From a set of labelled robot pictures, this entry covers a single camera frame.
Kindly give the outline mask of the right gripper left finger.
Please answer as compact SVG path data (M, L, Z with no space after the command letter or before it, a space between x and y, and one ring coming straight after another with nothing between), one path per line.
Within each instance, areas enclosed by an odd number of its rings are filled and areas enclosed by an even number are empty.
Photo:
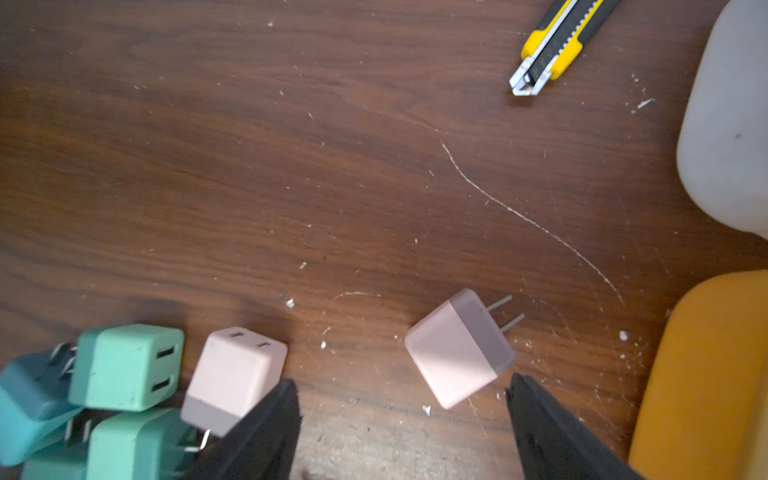
M282 380L182 477L189 480L287 479L301 430L298 389Z

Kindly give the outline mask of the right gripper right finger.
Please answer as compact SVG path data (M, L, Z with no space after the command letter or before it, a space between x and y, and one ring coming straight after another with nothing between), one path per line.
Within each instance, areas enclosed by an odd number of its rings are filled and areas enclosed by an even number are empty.
M526 479L639 479L533 377L514 374L506 402Z

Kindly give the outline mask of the lone pink plug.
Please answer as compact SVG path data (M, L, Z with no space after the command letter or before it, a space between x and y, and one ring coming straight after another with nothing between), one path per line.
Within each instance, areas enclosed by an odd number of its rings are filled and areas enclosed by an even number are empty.
M516 352L506 333L525 316L500 326L487 306L464 288L422 318L405 336L405 347L438 404L450 410L505 373Z

